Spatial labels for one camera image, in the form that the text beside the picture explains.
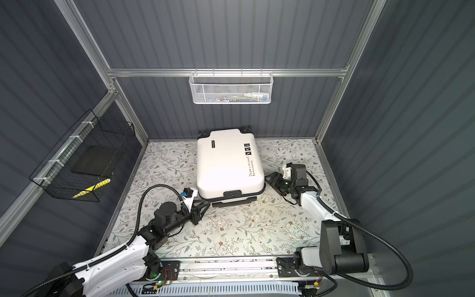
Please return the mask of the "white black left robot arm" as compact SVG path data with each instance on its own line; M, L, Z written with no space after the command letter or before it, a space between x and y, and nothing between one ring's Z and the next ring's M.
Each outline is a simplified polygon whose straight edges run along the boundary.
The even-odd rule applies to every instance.
M103 255L69 266L56 266L35 292L36 297L103 297L131 282L146 279L164 284L177 274L166 268L156 250L173 236L173 230L191 222L198 224L210 203L192 201L178 208L166 202L132 239Z

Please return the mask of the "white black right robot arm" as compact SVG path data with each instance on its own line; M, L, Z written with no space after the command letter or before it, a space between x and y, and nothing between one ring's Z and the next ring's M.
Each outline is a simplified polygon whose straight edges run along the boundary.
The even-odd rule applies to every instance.
M282 198L290 196L287 202L302 207L320 223L319 246L298 248L290 269L300 275L309 275L311 271L338 275L369 270L362 231L352 226L358 221L338 217L339 212L322 200L322 187L305 165L288 163L282 173L268 174L265 181Z

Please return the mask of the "white hard-shell suitcase black lining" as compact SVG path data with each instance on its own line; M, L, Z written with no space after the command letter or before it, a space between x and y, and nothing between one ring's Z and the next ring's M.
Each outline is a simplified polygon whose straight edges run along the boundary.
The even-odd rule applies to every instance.
M250 204L262 197L265 174L249 126L200 132L197 188L215 208Z

